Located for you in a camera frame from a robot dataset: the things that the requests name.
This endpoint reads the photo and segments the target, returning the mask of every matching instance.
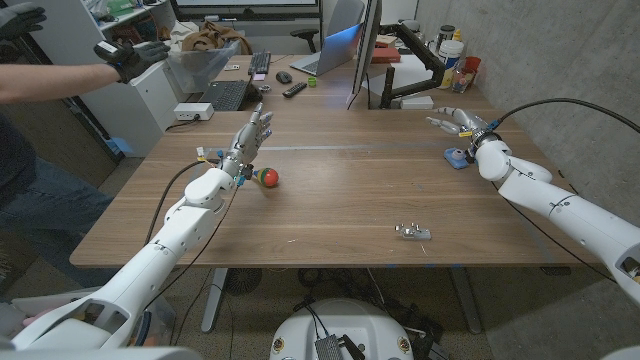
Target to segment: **robotic arm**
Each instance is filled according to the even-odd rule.
[[[212,236],[225,209],[220,195],[236,186],[242,170],[271,135],[267,128],[272,113],[261,113],[259,104],[249,123],[234,136],[218,167],[187,185],[184,197],[167,211],[164,226],[149,244],[98,291],[43,315],[25,328],[12,340],[16,350],[126,346],[138,318],[178,260]],[[100,313],[95,321],[75,319],[89,308]]]
[[[469,111],[440,108],[454,123],[428,117],[449,134],[466,133],[467,150],[478,163],[480,175],[502,182],[505,199],[548,218],[584,246],[609,269],[618,285],[640,306],[640,229],[589,201],[550,184],[545,168],[511,156],[511,149],[487,123]]]

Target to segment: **white box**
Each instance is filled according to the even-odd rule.
[[[433,109],[433,100],[431,96],[421,96],[410,99],[402,99],[400,103],[401,109],[406,110],[428,110]]]
[[[180,103],[173,109],[178,120],[193,120],[196,114],[200,115],[199,120],[209,120],[213,115],[211,103]]]

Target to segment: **keyboard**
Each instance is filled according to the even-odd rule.
[[[198,102],[211,103],[215,111],[238,111],[245,98],[248,83],[246,81],[216,81]]]
[[[314,61],[309,65],[303,66],[302,68],[315,74],[316,72],[318,72],[318,61]]]
[[[254,53],[251,55],[251,64],[249,64],[249,71],[247,73],[252,75],[255,71],[256,74],[269,73],[269,62],[271,61],[270,52]]]

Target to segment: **red ball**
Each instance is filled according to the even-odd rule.
[[[258,182],[266,187],[272,187],[278,183],[278,172],[272,168],[264,168],[255,172]]]

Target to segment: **cup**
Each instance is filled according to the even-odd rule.
[[[456,67],[453,70],[451,90],[462,94],[476,77],[476,71],[468,67]]]
[[[469,68],[469,69],[473,69],[476,71],[476,74],[478,73],[478,67],[480,66],[480,62],[482,61],[482,59],[475,57],[475,56],[467,56],[467,58],[464,61],[464,67]],[[471,80],[471,82],[469,83],[469,85],[467,85],[467,87],[473,85],[473,80]]]

